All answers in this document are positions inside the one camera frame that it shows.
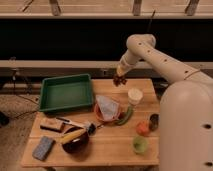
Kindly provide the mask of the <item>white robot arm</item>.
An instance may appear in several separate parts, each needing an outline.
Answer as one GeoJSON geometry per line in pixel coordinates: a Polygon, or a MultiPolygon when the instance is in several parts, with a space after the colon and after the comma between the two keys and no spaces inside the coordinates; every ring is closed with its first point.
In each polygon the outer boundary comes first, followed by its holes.
{"type": "Polygon", "coordinates": [[[160,100],[159,171],[213,171],[213,78],[155,44],[151,34],[129,36],[116,73],[143,59],[169,83],[160,100]]]}

